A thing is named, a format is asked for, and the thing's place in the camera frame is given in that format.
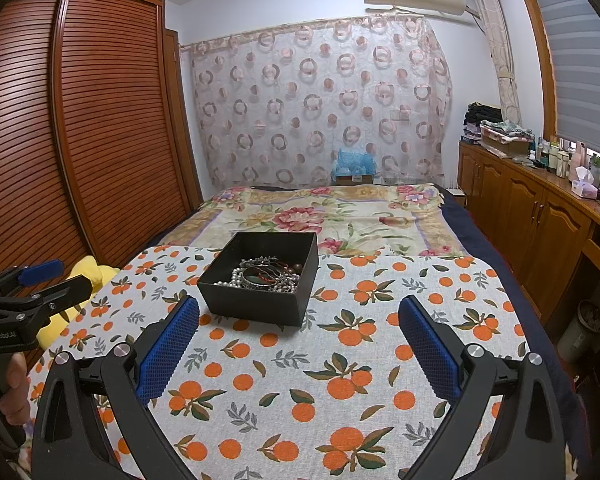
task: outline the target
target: blue gripper pad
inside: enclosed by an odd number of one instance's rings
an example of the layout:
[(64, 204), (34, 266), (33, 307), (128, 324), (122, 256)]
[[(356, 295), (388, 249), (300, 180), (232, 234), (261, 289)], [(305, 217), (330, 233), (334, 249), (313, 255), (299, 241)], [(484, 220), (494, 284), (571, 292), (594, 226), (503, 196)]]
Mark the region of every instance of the blue gripper pad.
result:
[(64, 272), (64, 265), (60, 260), (51, 260), (33, 267), (28, 267), (18, 274), (18, 284), (21, 286), (34, 286), (59, 278)]
[(198, 330), (199, 316), (198, 302), (194, 298), (185, 300), (142, 361), (136, 396), (143, 406), (164, 393), (180, 358)]
[(425, 319), (410, 298), (404, 298), (398, 322), (436, 396), (455, 403), (462, 395), (462, 372), (429, 324), (433, 321)]

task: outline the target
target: black box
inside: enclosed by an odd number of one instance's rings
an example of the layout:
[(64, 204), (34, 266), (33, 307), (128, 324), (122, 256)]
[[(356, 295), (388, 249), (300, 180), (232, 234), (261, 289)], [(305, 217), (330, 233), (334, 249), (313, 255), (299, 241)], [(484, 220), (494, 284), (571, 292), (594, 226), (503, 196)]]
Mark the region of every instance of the black box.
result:
[[(275, 256), (290, 265), (302, 264), (295, 293), (251, 290), (216, 282), (231, 281), (244, 258)], [(278, 325), (301, 326), (318, 271), (315, 233), (238, 232), (200, 276), (198, 288), (214, 314)]]

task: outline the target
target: human hand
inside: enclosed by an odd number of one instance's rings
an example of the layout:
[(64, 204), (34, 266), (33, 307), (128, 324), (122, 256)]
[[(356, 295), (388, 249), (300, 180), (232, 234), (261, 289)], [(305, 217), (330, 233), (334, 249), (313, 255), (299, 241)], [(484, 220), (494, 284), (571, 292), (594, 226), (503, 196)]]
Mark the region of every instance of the human hand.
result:
[(24, 355), (14, 354), (6, 369), (7, 384), (11, 389), (0, 399), (0, 411), (12, 426), (21, 426), (29, 420), (29, 381)]

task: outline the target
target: trash can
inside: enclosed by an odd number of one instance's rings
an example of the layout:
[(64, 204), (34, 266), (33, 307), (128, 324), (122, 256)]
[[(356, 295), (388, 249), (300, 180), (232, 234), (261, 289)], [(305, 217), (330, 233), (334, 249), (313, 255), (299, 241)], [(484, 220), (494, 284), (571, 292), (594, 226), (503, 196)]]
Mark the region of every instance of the trash can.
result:
[(558, 341), (558, 354), (568, 363), (576, 362), (599, 333), (600, 309), (589, 300), (582, 300), (576, 315)]

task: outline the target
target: wooden wardrobe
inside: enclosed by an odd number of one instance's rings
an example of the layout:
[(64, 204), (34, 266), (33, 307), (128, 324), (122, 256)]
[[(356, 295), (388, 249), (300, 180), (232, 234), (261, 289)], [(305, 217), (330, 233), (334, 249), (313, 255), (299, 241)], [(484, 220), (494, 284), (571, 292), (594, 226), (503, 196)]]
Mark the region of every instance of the wooden wardrobe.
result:
[(123, 266), (200, 204), (173, 43), (163, 0), (4, 7), (0, 270)]

